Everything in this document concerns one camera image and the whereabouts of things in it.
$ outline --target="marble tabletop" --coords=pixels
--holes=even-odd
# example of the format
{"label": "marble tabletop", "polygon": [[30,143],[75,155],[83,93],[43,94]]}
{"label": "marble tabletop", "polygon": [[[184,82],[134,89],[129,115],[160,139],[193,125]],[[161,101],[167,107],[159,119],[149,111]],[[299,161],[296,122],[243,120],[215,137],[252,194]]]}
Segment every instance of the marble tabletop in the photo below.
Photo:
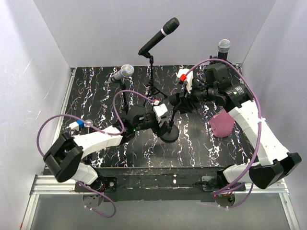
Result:
{"label": "marble tabletop", "polygon": [[[154,66],[154,83],[165,94],[181,91],[177,85],[176,73],[180,68],[191,66]],[[120,67],[77,68],[70,92],[66,113],[84,120],[91,119],[101,129],[116,121],[112,110],[112,100],[120,89],[118,84],[108,83],[110,74]],[[136,66],[132,77],[125,79],[127,89],[145,94],[150,76],[148,66]],[[194,76],[203,78],[204,66],[194,70]],[[233,70],[229,73],[233,84],[240,79]],[[143,99],[132,93],[127,94],[130,105],[142,105]],[[172,106],[164,100],[169,111]],[[151,130],[140,131],[129,143],[111,147],[93,154],[95,167],[204,167],[226,166],[247,163],[252,156],[253,147],[241,128],[235,124],[233,132],[226,138],[215,138],[209,120],[221,107],[215,103],[202,103],[200,109],[192,114],[179,113],[175,116],[175,125],[180,131],[179,139],[171,144],[164,143]],[[64,118],[62,132],[70,132],[68,125],[74,120]]]}

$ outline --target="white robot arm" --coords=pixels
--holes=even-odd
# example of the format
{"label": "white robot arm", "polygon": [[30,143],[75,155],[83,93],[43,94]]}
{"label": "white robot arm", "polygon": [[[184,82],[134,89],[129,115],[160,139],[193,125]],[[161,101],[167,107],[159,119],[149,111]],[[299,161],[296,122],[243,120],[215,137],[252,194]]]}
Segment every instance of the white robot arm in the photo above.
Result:
{"label": "white robot arm", "polygon": [[[170,103],[180,113],[192,112],[196,103],[215,101],[228,112],[240,125],[245,135],[255,148],[258,136],[258,122],[261,122],[261,137],[258,149],[259,162],[252,164],[238,182],[254,183],[265,189],[272,183],[287,176],[300,162],[298,153],[290,153],[273,134],[268,124],[258,118],[258,109],[253,96],[243,84],[232,85],[227,67],[222,63],[210,64],[204,68],[203,83],[193,83],[193,74],[188,69],[181,69],[177,81],[186,85],[186,91],[169,97]],[[247,164],[226,166],[218,172],[221,187],[228,185],[248,167]]]}
{"label": "white robot arm", "polygon": [[[50,168],[58,182],[68,179],[93,184],[98,174],[91,165],[81,162],[87,155],[105,149],[118,146],[134,138],[135,132],[151,128],[162,140],[170,142],[177,140],[179,130],[169,127],[166,119],[168,111],[165,104],[153,107],[152,111],[146,112],[143,106],[132,106],[124,118],[125,131],[122,135],[107,135],[101,132],[93,132],[85,135],[70,136],[68,133],[61,134],[56,142],[44,156],[44,161]],[[104,129],[107,133],[119,133],[119,125]]]}
{"label": "white robot arm", "polygon": [[[242,107],[235,107],[229,111],[229,114],[240,125],[254,148],[258,135],[258,122],[262,122],[260,145],[257,154],[259,162],[254,163],[249,172],[238,182],[255,183],[258,187],[264,189],[288,175],[301,161],[297,153],[290,154],[289,150],[280,143],[264,118],[261,121],[258,119],[258,110],[254,101],[242,103]],[[227,182],[231,183],[246,167],[247,164],[232,165],[223,171],[223,175]]]}

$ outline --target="round stand base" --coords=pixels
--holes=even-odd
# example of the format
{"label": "round stand base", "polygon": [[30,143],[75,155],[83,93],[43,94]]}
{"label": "round stand base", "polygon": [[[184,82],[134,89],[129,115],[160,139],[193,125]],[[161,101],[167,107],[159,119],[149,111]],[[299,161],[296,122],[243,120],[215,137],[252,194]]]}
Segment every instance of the round stand base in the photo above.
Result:
{"label": "round stand base", "polygon": [[170,132],[165,133],[163,136],[160,137],[162,141],[165,143],[173,143],[179,137],[179,129],[177,126],[173,125],[172,130]]}

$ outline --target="white wall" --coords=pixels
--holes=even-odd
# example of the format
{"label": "white wall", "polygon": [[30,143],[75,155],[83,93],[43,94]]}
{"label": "white wall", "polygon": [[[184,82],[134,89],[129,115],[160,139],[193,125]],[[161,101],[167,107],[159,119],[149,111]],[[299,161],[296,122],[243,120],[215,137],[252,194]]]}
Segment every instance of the white wall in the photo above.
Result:
{"label": "white wall", "polygon": [[231,41],[242,63],[275,0],[34,0],[70,67],[148,65],[139,49],[172,17],[180,26],[151,50],[156,65],[195,64]]}
{"label": "white wall", "polygon": [[[35,138],[60,112],[70,68],[32,0],[0,0],[0,229],[19,229],[35,173]],[[42,148],[51,144],[55,122]]]}
{"label": "white wall", "polygon": [[243,63],[269,126],[291,152],[302,157],[286,177],[302,230],[307,229],[306,24],[306,0],[277,0]]}

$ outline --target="microphone grille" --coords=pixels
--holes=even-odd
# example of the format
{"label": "microphone grille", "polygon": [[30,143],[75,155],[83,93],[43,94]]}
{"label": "microphone grille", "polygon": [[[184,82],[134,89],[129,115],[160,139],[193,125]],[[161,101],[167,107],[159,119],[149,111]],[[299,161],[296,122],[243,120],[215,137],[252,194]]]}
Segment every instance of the microphone grille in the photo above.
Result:
{"label": "microphone grille", "polygon": [[220,53],[227,53],[230,49],[230,41],[227,39],[223,39],[217,45]]}
{"label": "microphone grille", "polygon": [[125,78],[128,78],[134,73],[134,67],[132,65],[123,65],[120,71]]}

